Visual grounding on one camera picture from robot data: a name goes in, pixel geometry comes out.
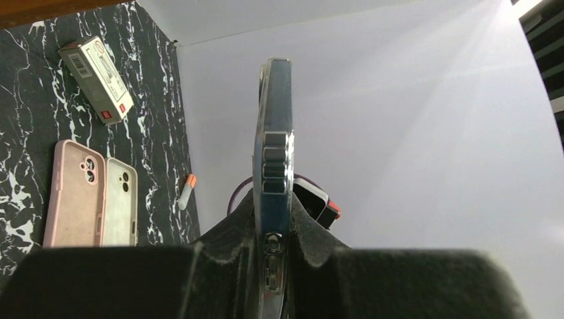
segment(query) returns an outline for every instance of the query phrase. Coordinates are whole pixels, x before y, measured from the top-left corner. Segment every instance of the white phone case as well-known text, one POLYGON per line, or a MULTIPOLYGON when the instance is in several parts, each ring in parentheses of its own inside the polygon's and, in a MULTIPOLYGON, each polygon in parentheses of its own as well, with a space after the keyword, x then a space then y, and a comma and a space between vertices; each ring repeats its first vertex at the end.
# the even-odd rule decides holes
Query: white phone case
POLYGON ((106 159, 106 213, 102 246, 137 244, 137 172, 115 158, 106 159))

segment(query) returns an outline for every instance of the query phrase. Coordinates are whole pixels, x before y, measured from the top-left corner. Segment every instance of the volume button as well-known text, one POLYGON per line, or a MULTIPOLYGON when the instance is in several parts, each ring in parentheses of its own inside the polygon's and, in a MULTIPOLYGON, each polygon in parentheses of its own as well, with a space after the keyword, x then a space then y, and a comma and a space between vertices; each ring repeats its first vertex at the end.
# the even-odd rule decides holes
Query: volume button
POLYGON ((62 191, 63 190, 63 186, 61 185, 61 177, 58 175, 57 178, 55 179, 55 189, 57 191, 62 191))

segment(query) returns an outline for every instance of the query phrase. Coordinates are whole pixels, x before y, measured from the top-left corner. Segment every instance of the camera cutout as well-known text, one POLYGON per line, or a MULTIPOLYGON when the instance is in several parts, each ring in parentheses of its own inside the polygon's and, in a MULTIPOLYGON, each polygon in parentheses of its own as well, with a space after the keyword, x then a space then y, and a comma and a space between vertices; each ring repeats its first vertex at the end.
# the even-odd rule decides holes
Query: camera cutout
POLYGON ((94 160, 91 158, 87 158, 86 159, 86 166, 89 170, 93 171, 94 170, 94 160))
POLYGON ((96 180, 96 176, 92 171, 86 171, 86 180, 91 184, 94 183, 94 181, 96 180))
POLYGON ((95 162, 96 161, 92 158, 92 156, 87 156, 84 162, 80 163, 80 170, 84 172, 84 178, 91 185, 98 182, 96 180, 97 169, 95 162))

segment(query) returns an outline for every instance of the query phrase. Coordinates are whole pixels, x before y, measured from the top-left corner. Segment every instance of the white backdrop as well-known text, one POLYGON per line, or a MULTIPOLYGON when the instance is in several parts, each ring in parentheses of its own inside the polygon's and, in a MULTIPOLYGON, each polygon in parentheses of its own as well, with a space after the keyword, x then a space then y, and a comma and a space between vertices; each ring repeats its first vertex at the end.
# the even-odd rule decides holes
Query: white backdrop
POLYGON ((534 318, 562 318, 563 154, 510 1, 421 0, 178 54, 202 232, 251 174, 259 66, 287 57, 295 167, 343 210, 333 234, 486 249, 534 318))

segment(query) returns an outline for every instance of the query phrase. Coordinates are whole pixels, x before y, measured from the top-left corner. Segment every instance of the orange cap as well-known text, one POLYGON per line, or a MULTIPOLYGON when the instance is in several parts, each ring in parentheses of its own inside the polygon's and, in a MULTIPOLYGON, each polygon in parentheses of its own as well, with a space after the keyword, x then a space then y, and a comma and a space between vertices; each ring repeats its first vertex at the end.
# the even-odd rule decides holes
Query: orange cap
POLYGON ((191 188, 194 188, 194 186, 196 186, 196 181, 198 179, 196 178, 196 176, 194 174, 190 174, 188 176, 188 178, 186 179, 186 185, 190 185, 191 188))

